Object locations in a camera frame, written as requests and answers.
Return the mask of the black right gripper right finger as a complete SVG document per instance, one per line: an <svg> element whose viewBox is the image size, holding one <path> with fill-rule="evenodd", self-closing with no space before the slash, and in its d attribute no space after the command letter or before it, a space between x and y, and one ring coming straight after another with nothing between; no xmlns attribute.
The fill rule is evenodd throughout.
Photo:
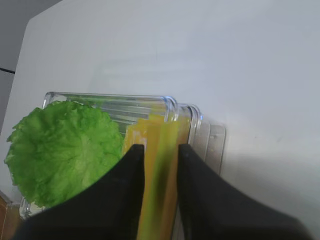
<svg viewBox="0 0 320 240"><path fill-rule="evenodd" d="M310 240L297 219L245 195L189 144L178 147L177 194L186 240Z"/></svg>

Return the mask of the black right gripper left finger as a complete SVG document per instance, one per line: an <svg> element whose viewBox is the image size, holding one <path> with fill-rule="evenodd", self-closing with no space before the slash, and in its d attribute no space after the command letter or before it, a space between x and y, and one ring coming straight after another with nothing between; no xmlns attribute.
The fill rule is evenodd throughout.
<svg viewBox="0 0 320 240"><path fill-rule="evenodd" d="M134 240L145 188L144 146L134 144L101 179L30 217L16 240Z"/></svg>

